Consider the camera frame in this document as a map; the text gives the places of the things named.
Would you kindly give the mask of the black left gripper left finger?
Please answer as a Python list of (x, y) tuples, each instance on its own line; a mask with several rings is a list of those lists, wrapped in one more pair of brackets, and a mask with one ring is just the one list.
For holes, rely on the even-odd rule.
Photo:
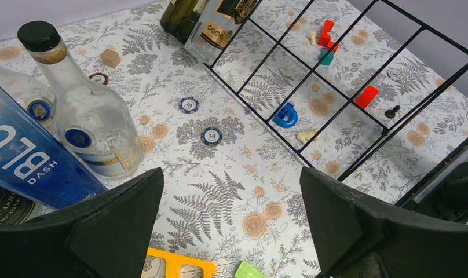
[(0, 225), (0, 277), (140, 277), (164, 187), (155, 168), (20, 225)]

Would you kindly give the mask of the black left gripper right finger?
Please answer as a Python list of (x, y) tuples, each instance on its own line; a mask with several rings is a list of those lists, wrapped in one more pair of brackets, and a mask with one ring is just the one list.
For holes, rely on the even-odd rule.
[(468, 225), (386, 203), (304, 167), (320, 277), (468, 277)]

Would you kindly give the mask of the clear bottle black label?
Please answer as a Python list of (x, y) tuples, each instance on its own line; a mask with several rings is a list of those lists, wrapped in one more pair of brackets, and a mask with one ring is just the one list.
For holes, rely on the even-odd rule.
[(22, 224), (41, 215), (43, 206), (0, 187), (0, 225)]

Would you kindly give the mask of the clear round bottle gold label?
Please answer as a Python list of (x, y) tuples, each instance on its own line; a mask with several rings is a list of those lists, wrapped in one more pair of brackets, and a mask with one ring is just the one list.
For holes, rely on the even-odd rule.
[(98, 175), (133, 174), (144, 151), (123, 98), (81, 70), (52, 24), (30, 21), (17, 37), (52, 88), (53, 123), (64, 145)]

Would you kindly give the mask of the blue square glass bottle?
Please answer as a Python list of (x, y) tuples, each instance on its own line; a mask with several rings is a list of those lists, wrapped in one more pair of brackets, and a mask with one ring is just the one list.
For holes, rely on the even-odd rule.
[(1, 87), (0, 186), (54, 210), (107, 191)]

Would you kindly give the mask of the clear bottle blue gold emblem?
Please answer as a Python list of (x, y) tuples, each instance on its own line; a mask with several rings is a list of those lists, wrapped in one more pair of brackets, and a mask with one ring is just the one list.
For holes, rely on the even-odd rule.
[(53, 109), (55, 97), (43, 82), (0, 65), (0, 87), (4, 89), (36, 122), (55, 134)]

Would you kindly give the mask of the dark green wine bottle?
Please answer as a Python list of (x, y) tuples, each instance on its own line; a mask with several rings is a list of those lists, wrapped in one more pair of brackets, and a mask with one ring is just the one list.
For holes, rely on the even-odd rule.
[(207, 3), (208, 0), (170, 0), (160, 26), (184, 45)]

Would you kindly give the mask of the clear square bottle black cap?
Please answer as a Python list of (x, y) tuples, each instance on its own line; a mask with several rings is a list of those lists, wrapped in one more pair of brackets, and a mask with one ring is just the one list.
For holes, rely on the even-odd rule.
[(258, 3), (258, 0), (208, 1), (185, 49), (201, 63), (211, 65)]

